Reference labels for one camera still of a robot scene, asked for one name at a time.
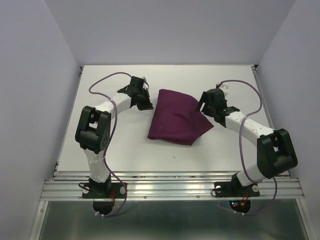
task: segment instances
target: maroon fabric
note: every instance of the maroon fabric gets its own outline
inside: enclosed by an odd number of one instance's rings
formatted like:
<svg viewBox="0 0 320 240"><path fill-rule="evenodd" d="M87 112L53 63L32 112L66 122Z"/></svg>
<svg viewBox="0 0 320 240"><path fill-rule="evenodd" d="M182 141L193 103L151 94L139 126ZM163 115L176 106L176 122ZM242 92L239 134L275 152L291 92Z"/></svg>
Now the maroon fabric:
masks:
<svg viewBox="0 0 320 240"><path fill-rule="evenodd" d="M214 126L199 111L198 101L187 94L161 89L148 138L191 146Z"/></svg>

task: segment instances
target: dark gray floor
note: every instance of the dark gray floor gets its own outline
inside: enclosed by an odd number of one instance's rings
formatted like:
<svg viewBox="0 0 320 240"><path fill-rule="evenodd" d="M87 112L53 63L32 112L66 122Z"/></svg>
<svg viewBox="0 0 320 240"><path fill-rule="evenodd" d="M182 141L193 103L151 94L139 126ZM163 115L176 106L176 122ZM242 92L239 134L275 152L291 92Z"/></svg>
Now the dark gray floor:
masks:
<svg viewBox="0 0 320 240"><path fill-rule="evenodd" d="M252 201L251 211L268 200ZM127 202L121 215L94 215L92 202L50 202L41 240L304 240L295 200L277 200L255 216L221 209L217 201ZM220 203L227 207L228 202Z"/></svg>

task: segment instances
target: wall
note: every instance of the wall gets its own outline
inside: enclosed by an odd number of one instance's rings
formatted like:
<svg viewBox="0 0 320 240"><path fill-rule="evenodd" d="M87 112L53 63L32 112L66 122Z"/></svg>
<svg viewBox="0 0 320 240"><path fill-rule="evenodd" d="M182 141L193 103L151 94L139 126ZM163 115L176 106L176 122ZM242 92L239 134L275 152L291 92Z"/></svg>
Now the wall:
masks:
<svg viewBox="0 0 320 240"><path fill-rule="evenodd" d="M266 51L258 76L274 125L290 132L298 176L320 236L320 1L297 0Z"/></svg>
<svg viewBox="0 0 320 240"><path fill-rule="evenodd" d="M81 64L257 64L294 0L46 0Z"/></svg>
<svg viewBox="0 0 320 240"><path fill-rule="evenodd" d="M1 1L0 73L0 239L29 239L79 80L44 1Z"/></svg>

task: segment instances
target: folded cloth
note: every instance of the folded cloth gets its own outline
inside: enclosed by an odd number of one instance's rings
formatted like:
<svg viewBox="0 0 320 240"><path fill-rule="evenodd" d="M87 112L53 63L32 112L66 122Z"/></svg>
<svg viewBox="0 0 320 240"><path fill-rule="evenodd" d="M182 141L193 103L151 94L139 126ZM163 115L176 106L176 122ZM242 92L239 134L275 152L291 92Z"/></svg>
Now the folded cloth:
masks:
<svg viewBox="0 0 320 240"><path fill-rule="evenodd" d="M161 89L152 118L148 139L161 139L191 146L214 126L199 111L198 101L187 94Z"/></svg>

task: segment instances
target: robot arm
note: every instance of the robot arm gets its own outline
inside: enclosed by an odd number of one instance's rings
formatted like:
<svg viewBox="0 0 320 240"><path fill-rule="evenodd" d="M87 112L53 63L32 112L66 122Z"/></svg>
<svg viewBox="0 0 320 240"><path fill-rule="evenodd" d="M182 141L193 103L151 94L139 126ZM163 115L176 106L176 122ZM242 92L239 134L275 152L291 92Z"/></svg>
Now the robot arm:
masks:
<svg viewBox="0 0 320 240"><path fill-rule="evenodd" d="M141 111L152 110L148 89L145 79L133 76L130 84L118 90L112 98L117 114L135 105ZM89 164L90 177L86 188L101 196L108 194L111 188L111 176L104 164L103 155L109 145L113 118L115 107L111 100L95 107L85 106L75 133L75 140L84 150Z"/></svg>
<svg viewBox="0 0 320 240"><path fill-rule="evenodd" d="M222 89L217 86L205 91L196 110L200 111L204 105L201 110L203 114L214 118L225 128L239 133L246 116L238 108L227 106L226 95L224 86ZM221 194L216 194L217 197L241 197L254 182L275 177L298 164L290 135L286 130L274 130L247 118L242 136L257 147L257 162L246 168L253 181L247 178L244 171L240 171L232 176L231 182L223 184Z"/></svg>

